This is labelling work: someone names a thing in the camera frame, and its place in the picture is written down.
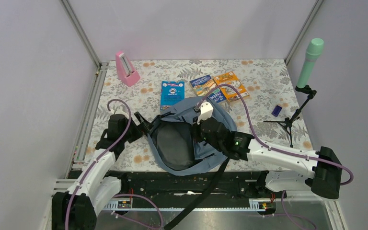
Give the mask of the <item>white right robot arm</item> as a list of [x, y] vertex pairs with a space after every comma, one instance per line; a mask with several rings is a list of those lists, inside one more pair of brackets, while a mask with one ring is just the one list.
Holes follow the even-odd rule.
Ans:
[[252, 134], [230, 131], [223, 123], [209, 118], [192, 125], [195, 142], [205, 142], [233, 160], [260, 161], [296, 172], [293, 177], [267, 175], [256, 183], [259, 196], [309, 187], [323, 198], [336, 200], [342, 186], [342, 164], [331, 148], [299, 150], [258, 141]]

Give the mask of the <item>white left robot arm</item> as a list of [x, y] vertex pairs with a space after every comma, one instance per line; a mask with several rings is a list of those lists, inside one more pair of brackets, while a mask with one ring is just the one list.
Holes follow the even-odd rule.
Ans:
[[139, 112], [134, 113], [139, 124], [129, 120], [127, 114], [114, 114], [108, 128], [96, 144], [96, 151], [77, 180], [64, 192], [52, 198], [51, 228], [53, 230], [93, 230], [99, 213], [116, 195], [129, 192], [129, 183], [117, 177], [106, 176], [125, 148], [152, 128]]

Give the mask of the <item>blue student backpack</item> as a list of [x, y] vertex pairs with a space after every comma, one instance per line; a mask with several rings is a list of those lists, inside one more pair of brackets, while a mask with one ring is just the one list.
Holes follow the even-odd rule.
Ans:
[[166, 230], [171, 230], [178, 225], [212, 193], [229, 162], [222, 152], [211, 145], [194, 141], [195, 137], [191, 133], [191, 128], [198, 117], [194, 108], [201, 99], [200, 96], [185, 98], [162, 111], [152, 121], [153, 127], [147, 134], [157, 164], [170, 174], [175, 176], [201, 174], [219, 166], [209, 186], [178, 216], [164, 226]]

